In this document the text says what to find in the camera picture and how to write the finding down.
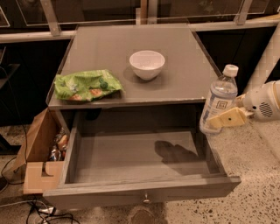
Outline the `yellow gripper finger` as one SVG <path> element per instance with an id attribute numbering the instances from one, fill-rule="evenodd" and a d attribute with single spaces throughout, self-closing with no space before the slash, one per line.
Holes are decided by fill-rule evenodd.
<path id="1" fill-rule="evenodd" d="M 238 108 L 242 108 L 243 107 L 243 100 L 244 100 L 245 95 L 241 94 L 239 96 L 237 96 L 234 100 L 235 106 Z"/>
<path id="2" fill-rule="evenodd" d="M 253 112 L 247 111 L 244 107 L 234 107 L 207 120 L 207 124 L 211 129 L 217 130 L 224 127 L 242 126 Z"/>

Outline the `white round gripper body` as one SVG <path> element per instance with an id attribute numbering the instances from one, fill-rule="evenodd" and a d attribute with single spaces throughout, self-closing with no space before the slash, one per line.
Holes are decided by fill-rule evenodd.
<path id="1" fill-rule="evenodd" d="M 259 122 L 277 119 L 277 82 L 270 81 L 245 94 L 243 106 Z"/>

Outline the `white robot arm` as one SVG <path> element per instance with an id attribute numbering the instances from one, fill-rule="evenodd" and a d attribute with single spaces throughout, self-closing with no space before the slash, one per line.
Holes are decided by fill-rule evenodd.
<path id="1" fill-rule="evenodd" d="M 234 106 L 208 120 L 211 128 L 242 126 L 249 119 L 280 119 L 280 80 L 270 81 L 235 98 Z"/>

